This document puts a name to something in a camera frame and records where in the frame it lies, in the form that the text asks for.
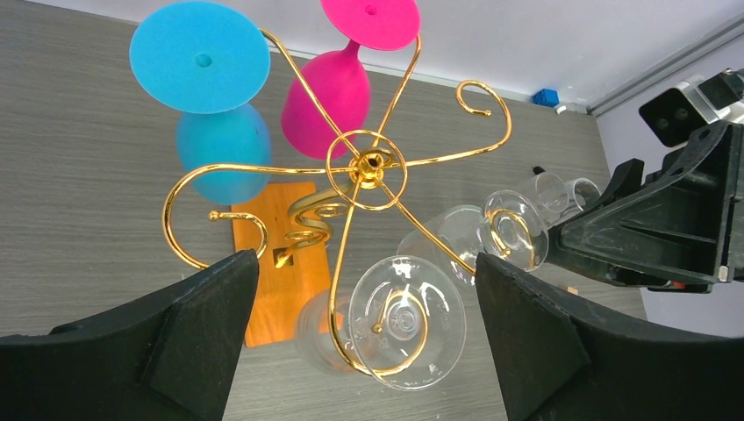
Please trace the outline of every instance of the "white wall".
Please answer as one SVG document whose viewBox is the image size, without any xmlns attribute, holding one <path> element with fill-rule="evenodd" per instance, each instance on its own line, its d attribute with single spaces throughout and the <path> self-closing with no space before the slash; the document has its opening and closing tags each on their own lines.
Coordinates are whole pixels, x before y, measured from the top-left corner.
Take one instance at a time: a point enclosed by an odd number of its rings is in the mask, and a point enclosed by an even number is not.
<svg viewBox="0 0 744 421">
<path fill-rule="evenodd" d="M 710 77 L 725 68 L 744 68 L 744 36 L 600 116 L 597 123 L 608 167 L 614 171 L 618 164 L 639 158 L 646 162 L 646 173 L 659 169 L 664 155 L 671 149 L 662 145 L 640 119 L 639 107 L 691 75 Z M 742 282 L 716 285 L 708 295 L 643 289 L 641 296 L 649 321 L 694 332 L 744 336 Z"/>
<path fill-rule="evenodd" d="M 33 0 L 139 22 L 182 0 Z M 230 5 L 288 48 L 319 54 L 345 45 L 319 0 L 212 0 Z M 742 12 L 741 0 L 418 0 L 420 75 L 477 79 L 533 95 L 556 89 L 567 103 L 595 103 Z M 402 70 L 411 47 L 363 48 L 364 63 Z"/>
</svg>

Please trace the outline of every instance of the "pink wine glass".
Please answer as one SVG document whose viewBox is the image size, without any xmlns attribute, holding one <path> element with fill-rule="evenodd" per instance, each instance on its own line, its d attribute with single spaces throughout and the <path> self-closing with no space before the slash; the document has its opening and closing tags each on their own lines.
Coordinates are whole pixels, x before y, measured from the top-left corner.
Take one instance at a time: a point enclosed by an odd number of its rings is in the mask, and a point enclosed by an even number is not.
<svg viewBox="0 0 744 421">
<path fill-rule="evenodd" d="M 343 50 L 309 61 L 301 70 L 318 100 L 342 132 L 360 129 L 367 119 L 370 87 L 359 47 L 398 50 L 419 34 L 421 17 L 413 0 L 321 0 L 333 25 L 350 38 Z M 295 79 L 282 110 L 282 130 L 298 152 L 324 160 L 337 133 Z M 333 150 L 336 159 L 346 152 Z"/>
</svg>

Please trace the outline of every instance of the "gray table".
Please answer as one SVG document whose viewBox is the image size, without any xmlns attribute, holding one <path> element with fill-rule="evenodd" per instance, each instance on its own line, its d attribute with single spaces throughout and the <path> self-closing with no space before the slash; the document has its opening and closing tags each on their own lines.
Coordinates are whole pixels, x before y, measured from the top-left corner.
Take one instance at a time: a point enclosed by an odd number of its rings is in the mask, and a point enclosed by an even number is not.
<svg viewBox="0 0 744 421">
<path fill-rule="evenodd" d="M 192 271 L 166 245 L 162 201 L 182 175 L 173 141 L 178 114 L 148 97 L 127 61 L 133 26 L 17 0 L 0 2 L 0 335 L 44 334 L 181 280 Z M 254 100 L 274 133 L 275 162 L 311 166 L 282 139 L 279 113 L 291 73 L 275 57 Z M 371 75 L 376 123 L 397 79 Z M 496 107 L 468 95 L 473 106 Z M 404 203 L 422 219 L 490 192 L 543 165 L 601 186 L 607 166 L 593 118 L 556 116 L 509 102 L 514 134 L 501 150 L 467 161 L 414 168 Z M 387 134 L 408 159 L 485 145 L 498 118 L 462 112 L 450 88 L 413 82 Z M 276 177 L 274 181 L 295 180 Z M 312 179 L 318 188 L 324 177 Z M 213 207 L 188 191 L 176 229 L 208 261 L 231 251 L 229 224 L 206 220 Z M 343 282 L 353 284 L 396 250 L 411 229 L 395 210 L 358 212 Z M 337 241 L 328 247 L 331 264 Z M 558 268 L 546 281 L 643 318 L 635 289 L 615 289 Z M 464 294 L 468 339 L 458 366 L 436 387 L 402 393 L 361 375 L 327 376 L 304 364 L 292 342 L 245 349 L 226 419 L 505 419 L 497 376 L 474 294 Z"/>
</svg>

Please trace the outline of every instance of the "orange wooden block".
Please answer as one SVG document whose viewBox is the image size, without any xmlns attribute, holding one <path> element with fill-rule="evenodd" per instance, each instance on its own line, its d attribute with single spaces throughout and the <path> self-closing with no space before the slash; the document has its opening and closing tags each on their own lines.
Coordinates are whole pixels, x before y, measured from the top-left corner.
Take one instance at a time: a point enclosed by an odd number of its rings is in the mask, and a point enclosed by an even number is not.
<svg viewBox="0 0 744 421">
<path fill-rule="evenodd" d="M 261 274 L 246 331 L 246 346 L 294 338 L 300 310 L 317 293 L 330 286 L 325 244 L 299 249 L 292 255 L 291 265 L 275 267 L 275 252 L 292 244 L 284 235 L 303 229 L 287 218 L 287 209 L 297 199 L 312 193 L 315 193 L 312 182 L 270 183 L 254 200 L 232 207 L 233 212 L 253 213 L 268 229 L 266 252 L 259 259 Z M 232 235 L 235 250 L 258 246 L 258 228 L 249 221 L 233 220 Z"/>
</svg>

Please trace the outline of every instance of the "blue object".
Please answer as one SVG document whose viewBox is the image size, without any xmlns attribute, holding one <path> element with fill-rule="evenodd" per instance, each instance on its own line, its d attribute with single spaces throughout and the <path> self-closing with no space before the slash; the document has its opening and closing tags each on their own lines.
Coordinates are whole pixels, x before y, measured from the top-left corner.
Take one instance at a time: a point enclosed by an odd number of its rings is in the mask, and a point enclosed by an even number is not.
<svg viewBox="0 0 744 421">
<path fill-rule="evenodd" d="M 555 92 L 552 89 L 543 89 L 536 93 L 533 96 L 533 102 L 551 108 L 561 103 L 561 101 L 558 100 L 558 92 Z"/>
<path fill-rule="evenodd" d="M 153 98 L 196 114 L 247 103 L 271 66 L 266 40 L 253 22 L 206 2 L 175 3 L 150 15 L 132 36 L 129 62 Z"/>
<path fill-rule="evenodd" d="M 250 103 L 219 114 L 184 113 L 175 147 L 187 172 L 214 163 L 271 165 L 268 128 Z M 268 174 L 238 171 L 217 171 L 191 182 L 200 195 L 219 204 L 247 202 L 267 183 Z"/>
</svg>

